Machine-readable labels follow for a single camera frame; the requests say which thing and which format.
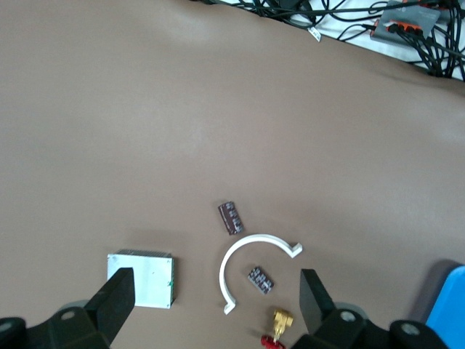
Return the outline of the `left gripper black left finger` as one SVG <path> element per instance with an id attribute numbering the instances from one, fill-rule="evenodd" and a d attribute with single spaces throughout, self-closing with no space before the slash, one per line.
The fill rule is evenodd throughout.
<path id="1" fill-rule="evenodd" d="M 69 306 L 33 327 L 0 318 L 0 349 L 110 349 L 134 309 L 132 268 L 120 268 L 84 306 Z"/>

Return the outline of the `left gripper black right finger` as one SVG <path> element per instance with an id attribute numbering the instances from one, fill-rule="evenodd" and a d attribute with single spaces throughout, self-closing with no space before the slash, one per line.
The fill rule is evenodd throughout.
<path id="1" fill-rule="evenodd" d="M 337 308 L 318 274 L 303 269 L 299 306 L 307 334 L 296 349 L 465 349 L 465 337 L 436 333 L 424 323 L 396 320 L 382 329 L 356 310 Z"/>

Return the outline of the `dark brown cylindrical capacitor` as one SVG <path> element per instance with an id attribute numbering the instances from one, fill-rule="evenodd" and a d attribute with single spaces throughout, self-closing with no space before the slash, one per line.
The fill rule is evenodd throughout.
<path id="1" fill-rule="evenodd" d="M 249 272 L 248 280 L 261 294 L 269 294 L 275 285 L 274 281 L 259 266 L 256 266 Z"/>
<path id="2" fill-rule="evenodd" d="M 242 220 L 233 201 L 220 204 L 218 206 L 218 210 L 225 225 L 225 229 L 230 235 L 236 235 L 244 232 Z"/>

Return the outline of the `grey metal power supply box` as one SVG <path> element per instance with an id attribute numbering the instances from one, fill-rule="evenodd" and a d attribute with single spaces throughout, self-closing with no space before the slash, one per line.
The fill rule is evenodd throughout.
<path id="1" fill-rule="evenodd" d="M 174 266 L 174 258 L 168 252 L 120 249 L 107 256 L 107 279 L 120 268 L 132 268 L 134 305 L 170 309 L 174 302 Z"/>

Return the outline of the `white semicircular pipe clamp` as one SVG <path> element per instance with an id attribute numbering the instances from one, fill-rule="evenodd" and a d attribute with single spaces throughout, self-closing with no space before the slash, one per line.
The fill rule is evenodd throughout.
<path id="1" fill-rule="evenodd" d="M 226 251 L 219 266 L 219 288 L 222 297 L 225 300 L 223 313 L 226 316 L 229 315 L 236 307 L 236 299 L 231 294 L 227 285 L 227 279 L 225 275 L 227 264 L 229 262 L 229 259 L 233 256 L 233 254 L 236 251 L 238 251 L 240 248 L 246 245 L 255 243 L 264 243 L 276 246 L 281 251 L 286 253 L 291 259 L 294 259 L 299 254 L 301 254 L 304 249 L 301 243 L 295 243 L 294 245 L 291 245 L 282 238 L 279 238 L 271 234 L 253 234 L 250 236 L 245 236 L 233 243 L 232 246 Z"/>

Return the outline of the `blue plastic tray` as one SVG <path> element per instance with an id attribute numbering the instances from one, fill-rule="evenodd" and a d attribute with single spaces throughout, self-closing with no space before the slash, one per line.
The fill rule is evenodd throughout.
<path id="1" fill-rule="evenodd" d="M 447 276 L 426 325 L 449 337 L 465 337 L 465 265 Z"/>

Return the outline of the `grey hub with orange plugs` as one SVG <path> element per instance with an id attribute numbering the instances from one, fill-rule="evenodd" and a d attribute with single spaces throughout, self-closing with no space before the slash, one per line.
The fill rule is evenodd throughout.
<path id="1" fill-rule="evenodd" d="M 426 38 L 440 18 L 441 12 L 418 0 L 390 0 L 381 17 L 375 22 L 370 37 L 374 41 L 406 45 L 401 33 Z"/>

